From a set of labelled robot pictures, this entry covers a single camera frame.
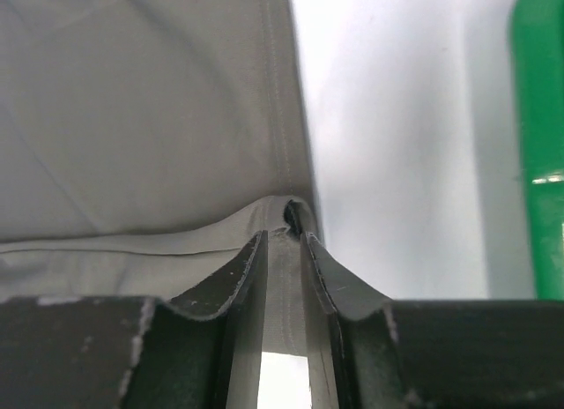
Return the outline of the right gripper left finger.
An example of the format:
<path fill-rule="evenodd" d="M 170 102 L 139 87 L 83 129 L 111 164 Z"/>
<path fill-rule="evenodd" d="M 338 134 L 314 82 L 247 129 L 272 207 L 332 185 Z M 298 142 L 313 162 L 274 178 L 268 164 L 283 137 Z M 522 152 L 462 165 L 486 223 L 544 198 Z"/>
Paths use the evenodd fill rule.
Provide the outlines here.
<path fill-rule="evenodd" d="M 196 286 L 154 304 L 120 406 L 255 408 L 267 264 L 261 231 Z"/>

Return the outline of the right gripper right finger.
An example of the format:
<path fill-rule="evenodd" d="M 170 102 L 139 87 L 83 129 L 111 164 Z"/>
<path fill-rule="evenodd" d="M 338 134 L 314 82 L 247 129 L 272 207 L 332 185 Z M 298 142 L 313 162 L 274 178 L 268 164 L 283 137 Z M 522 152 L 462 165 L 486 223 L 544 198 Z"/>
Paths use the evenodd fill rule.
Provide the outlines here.
<path fill-rule="evenodd" d="M 421 408 L 400 343 L 419 302 L 380 293 L 311 233 L 301 237 L 301 285 L 312 406 Z"/>

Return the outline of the grey t shirt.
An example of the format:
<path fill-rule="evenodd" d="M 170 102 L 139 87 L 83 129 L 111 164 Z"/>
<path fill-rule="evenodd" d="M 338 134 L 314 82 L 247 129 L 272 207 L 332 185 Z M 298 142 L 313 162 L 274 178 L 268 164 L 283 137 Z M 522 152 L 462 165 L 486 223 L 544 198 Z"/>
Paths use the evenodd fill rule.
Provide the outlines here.
<path fill-rule="evenodd" d="M 289 0 L 1 0 L 1 295 L 155 295 L 269 234 L 303 355 L 317 229 Z"/>

